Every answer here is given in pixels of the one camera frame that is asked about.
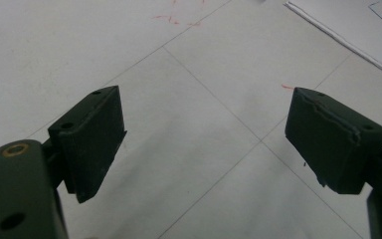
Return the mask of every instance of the white tile floor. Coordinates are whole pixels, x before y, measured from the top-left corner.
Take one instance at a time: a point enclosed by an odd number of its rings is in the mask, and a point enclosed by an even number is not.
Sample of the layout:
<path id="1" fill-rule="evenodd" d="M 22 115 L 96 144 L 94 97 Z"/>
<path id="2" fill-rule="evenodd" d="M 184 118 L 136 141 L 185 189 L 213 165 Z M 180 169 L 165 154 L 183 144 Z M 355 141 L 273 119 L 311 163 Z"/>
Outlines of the white tile floor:
<path id="1" fill-rule="evenodd" d="M 318 185 L 282 84 L 382 124 L 382 72 L 283 3 L 0 2 L 0 145 L 119 85 L 128 135 L 98 195 L 60 187 L 71 238 L 369 238 L 370 188 Z"/>

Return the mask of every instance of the floor tile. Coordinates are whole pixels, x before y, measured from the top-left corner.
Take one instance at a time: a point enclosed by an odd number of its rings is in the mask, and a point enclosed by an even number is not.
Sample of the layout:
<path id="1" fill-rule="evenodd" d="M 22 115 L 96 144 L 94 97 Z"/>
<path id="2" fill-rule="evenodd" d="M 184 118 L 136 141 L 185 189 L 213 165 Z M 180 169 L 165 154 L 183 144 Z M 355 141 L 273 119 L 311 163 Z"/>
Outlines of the floor tile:
<path id="1" fill-rule="evenodd" d="M 360 237 L 260 144 L 162 238 Z"/>
<path id="2" fill-rule="evenodd" d="M 0 145 L 27 137 L 227 0 L 174 2 L 0 1 Z"/>
<path id="3" fill-rule="evenodd" d="M 232 1 L 165 48 L 259 138 L 287 115 L 282 85 L 315 88 L 350 54 L 274 1 Z"/>
<path id="4" fill-rule="evenodd" d="M 317 89 L 359 113 L 382 124 L 382 71 L 356 55 L 351 55 Z M 343 220 L 363 238 L 369 238 L 366 198 L 371 187 L 366 184 L 361 195 L 338 195 L 322 188 L 315 174 L 304 167 L 304 160 L 285 138 L 284 120 L 264 140 L 264 143 L 318 194 Z"/>
<path id="5" fill-rule="evenodd" d="M 164 50 L 110 84 L 128 133 L 95 198 L 60 187 L 70 235 L 157 238 L 260 141 Z"/>

